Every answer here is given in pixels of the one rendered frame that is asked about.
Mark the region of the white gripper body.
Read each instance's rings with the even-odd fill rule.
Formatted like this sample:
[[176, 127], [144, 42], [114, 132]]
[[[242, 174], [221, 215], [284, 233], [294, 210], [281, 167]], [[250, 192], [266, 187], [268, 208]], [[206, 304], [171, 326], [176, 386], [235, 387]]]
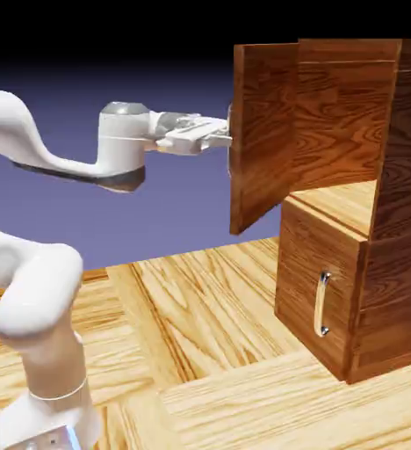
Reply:
[[211, 134], [211, 124], [199, 124], [168, 130], [163, 126], [155, 128], [155, 148], [162, 153], [177, 156], [193, 156], [203, 151], [203, 140]]

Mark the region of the dark wood cabinet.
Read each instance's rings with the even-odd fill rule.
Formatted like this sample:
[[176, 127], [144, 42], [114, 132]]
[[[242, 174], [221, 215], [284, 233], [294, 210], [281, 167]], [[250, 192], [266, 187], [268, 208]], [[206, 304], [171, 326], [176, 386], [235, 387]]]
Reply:
[[349, 384], [411, 365], [411, 39], [393, 80], [377, 179], [290, 196], [367, 238]]

